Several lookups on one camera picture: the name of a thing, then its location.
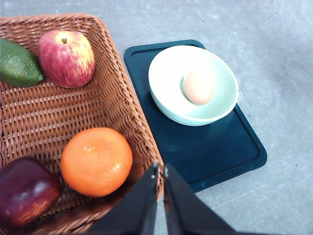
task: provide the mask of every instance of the concrete floor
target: concrete floor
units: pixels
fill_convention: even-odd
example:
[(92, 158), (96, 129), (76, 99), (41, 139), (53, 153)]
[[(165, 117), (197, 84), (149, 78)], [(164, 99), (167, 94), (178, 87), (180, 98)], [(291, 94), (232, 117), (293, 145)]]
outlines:
[[(1, 16), (66, 12), (101, 18), (121, 56), (130, 46), (195, 39), (225, 60), (268, 162), (199, 198), (238, 231), (313, 234), (311, 0), (1, 0)], [(163, 235), (161, 201), (157, 209)]]

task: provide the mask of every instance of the brown egg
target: brown egg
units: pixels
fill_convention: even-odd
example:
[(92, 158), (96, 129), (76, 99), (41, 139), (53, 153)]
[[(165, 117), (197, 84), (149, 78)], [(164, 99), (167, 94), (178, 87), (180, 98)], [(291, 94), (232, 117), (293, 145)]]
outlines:
[(194, 104), (206, 104), (213, 96), (210, 75), (204, 72), (192, 71), (188, 73), (183, 79), (182, 88), (185, 96)]

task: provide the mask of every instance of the avocado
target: avocado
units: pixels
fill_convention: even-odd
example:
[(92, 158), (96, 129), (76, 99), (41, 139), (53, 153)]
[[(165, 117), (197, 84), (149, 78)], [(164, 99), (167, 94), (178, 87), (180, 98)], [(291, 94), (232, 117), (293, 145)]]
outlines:
[(0, 38), (0, 81), (30, 87), (44, 78), (38, 58), (17, 43)]

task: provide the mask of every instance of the woven basket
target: woven basket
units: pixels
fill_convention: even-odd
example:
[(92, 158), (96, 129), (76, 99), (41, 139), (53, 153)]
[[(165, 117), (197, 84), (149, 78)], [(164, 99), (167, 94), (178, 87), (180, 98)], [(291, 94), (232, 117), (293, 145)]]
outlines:
[[(0, 168), (10, 161), (32, 156), (39, 159), (63, 185), (63, 195), (36, 223), (23, 228), (33, 234), (81, 233), (125, 195), (121, 189), (94, 199), (73, 191), (60, 174), (60, 157), (78, 132), (106, 126), (123, 134), (134, 157), (128, 184), (136, 182), (154, 160), (163, 166), (155, 140), (105, 24), (88, 14), (60, 14), (2, 18), (0, 36), (37, 53), (37, 41), (52, 30), (83, 33), (92, 46), (96, 70), (91, 82), (61, 88), (46, 78), (30, 88), (0, 82)], [(163, 194), (159, 176), (157, 195)], [(6, 228), (0, 234), (11, 233)]]

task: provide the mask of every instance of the red apple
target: red apple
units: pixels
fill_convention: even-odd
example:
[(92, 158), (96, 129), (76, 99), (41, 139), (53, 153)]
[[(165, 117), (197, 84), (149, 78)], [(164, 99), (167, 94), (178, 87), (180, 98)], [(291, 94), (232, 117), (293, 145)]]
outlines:
[(46, 33), (38, 41), (38, 58), (46, 77), (61, 87), (81, 87), (94, 73), (91, 45), (79, 32)]
[(61, 196), (60, 181), (36, 159), (22, 157), (0, 171), (0, 227), (21, 227)]

